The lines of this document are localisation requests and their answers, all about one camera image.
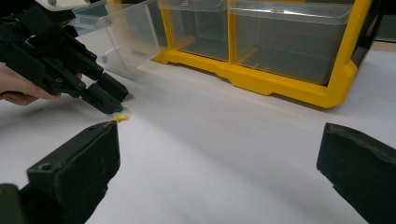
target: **transparent bin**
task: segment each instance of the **transparent bin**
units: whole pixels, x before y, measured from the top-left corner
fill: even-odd
[[[235,62],[326,85],[351,9],[350,4],[231,0]]]
[[[76,18],[70,25],[107,71],[131,78],[132,69],[167,49],[156,0],[136,5],[107,4],[103,0],[73,12]]]
[[[176,49],[228,61],[226,0],[160,0]]]

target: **white table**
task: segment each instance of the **white table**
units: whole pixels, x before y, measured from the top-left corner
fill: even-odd
[[[91,224],[366,223],[316,168],[326,122],[396,147],[396,53],[371,50],[346,101],[319,109],[183,66],[143,64],[119,123],[121,167]],[[0,183],[113,116],[63,95],[0,101]]]

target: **robotic hand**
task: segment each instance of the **robotic hand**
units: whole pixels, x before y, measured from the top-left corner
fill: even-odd
[[[49,94],[68,93],[112,114],[122,110],[127,89],[64,30],[75,18],[71,9],[89,4],[89,0],[35,0],[22,14],[0,19],[0,62]],[[78,73],[96,82],[86,88]]]

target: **small yellow object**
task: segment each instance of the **small yellow object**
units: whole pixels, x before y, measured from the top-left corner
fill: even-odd
[[[116,122],[120,122],[121,120],[128,119],[128,115],[116,115],[114,116],[114,119],[116,120]]]

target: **human hand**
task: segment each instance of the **human hand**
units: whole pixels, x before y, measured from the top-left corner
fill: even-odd
[[[12,93],[13,91],[18,91],[22,94]],[[29,105],[39,98],[55,101],[61,97],[60,93],[56,95],[47,93],[25,77],[8,68],[5,63],[0,63],[0,93],[3,92],[6,93],[0,96],[0,100],[4,99],[16,105]]]

